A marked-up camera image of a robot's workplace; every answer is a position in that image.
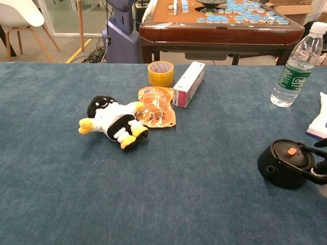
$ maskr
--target cardboard box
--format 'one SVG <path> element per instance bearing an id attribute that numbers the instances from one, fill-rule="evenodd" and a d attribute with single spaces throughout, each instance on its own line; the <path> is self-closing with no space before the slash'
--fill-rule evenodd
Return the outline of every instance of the cardboard box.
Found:
<path id="1" fill-rule="evenodd" d="M 278 13 L 286 16 L 287 18 L 295 21 L 296 23 L 303 25 L 307 14 L 313 13 L 313 9 L 311 5 L 291 5 L 291 3 L 310 3 L 312 0 L 289 0 L 289 1 L 270 1 L 270 3 L 266 3 L 266 5 Z"/>
<path id="2" fill-rule="evenodd" d="M 318 21 L 327 23 L 327 12 L 322 12 L 318 18 Z"/>
<path id="3" fill-rule="evenodd" d="M 174 86 L 173 105 L 179 107 L 187 107 L 192 99 L 195 91 L 200 86 L 203 74 L 204 63 L 193 61 L 188 67 L 183 76 L 178 80 Z"/>
<path id="4" fill-rule="evenodd" d="M 311 5 L 313 0 L 270 0 L 269 3 L 275 6 L 280 5 Z"/>

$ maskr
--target mahjong table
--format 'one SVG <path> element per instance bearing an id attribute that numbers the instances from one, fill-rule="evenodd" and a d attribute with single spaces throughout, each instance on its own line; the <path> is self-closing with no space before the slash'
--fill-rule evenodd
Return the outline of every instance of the mahjong table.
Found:
<path id="1" fill-rule="evenodd" d="M 287 20 L 288 24 L 274 24 L 267 22 L 251 23 L 243 21 L 236 23 L 236 16 L 242 16 L 233 11 L 232 13 L 219 13 L 219 9 L 230 8 L 228 4 L 239 6 L 242 0 L 227 0 L 227 3 L 218 5 L 213 16 L 224 16 L 228 23 L 208 21 L 210 13 L 200 12 L 203 3 L 196 0 L 177 0 L 177 12 L 169 7 L 174 0 L 151 0 L 142 23 L 139 28 L 141 37 L 143 62 L 160 60 L 160 51 L 185 53 L 188 59 L 216 60 L 222 54 L 234 54 L 233 65 L 238 64 L 240 55 L 271 54 L 278 58 L 277 65 L 284 65 L 296 44 L 304 33 L 304 27 L 289 18 L 275 12 L 277 18 Z M 267 16 L 271 8 L 260 2 L 260 9 L 264 12 L 251 14 Z M 198 23 L 198 19 L 205 19 L 204 23 Z"/>

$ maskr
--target black and white plush toy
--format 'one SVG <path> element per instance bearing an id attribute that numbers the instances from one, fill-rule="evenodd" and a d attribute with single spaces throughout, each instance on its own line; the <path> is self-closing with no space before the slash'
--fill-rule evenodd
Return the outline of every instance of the black and white plush toy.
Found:
<path id="1" fill-rule="evenodd" d="M 79 121 L 78 132 L 80 134 L 103 132 L 109 139 L 118 141 L 121 149 L 126 150 L 138 139 L 148 136 L 148 128 L 135 116 L 143 109 L 142 102 L 132 102 L 124 106 L 112 97 L 95 96 L 87 108 L 88 118 Z"/>

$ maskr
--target white packet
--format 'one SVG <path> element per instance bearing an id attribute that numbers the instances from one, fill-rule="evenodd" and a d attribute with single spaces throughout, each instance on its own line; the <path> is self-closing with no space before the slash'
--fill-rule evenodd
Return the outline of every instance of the white packet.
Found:
<path id="1" fill-rule="evenodd" d="M 320 114 L 312 121 L 306 132 L 319 140 L 327 138 L 327 94 L 320 92 L 320 96 Z"/>

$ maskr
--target orange snack package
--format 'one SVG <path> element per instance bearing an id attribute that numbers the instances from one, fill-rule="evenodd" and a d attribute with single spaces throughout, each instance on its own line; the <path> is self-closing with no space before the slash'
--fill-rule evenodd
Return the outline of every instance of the orange snack package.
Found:
<path id="1" fill-rule="evenodd" d="M 145 109 L 136 118 L 149 128 L 165 128 L 176 125 L 175 111 L 171 106 L 174 97 L 172 88 L 145 87 L 138 91 L 138 100 Z"/>

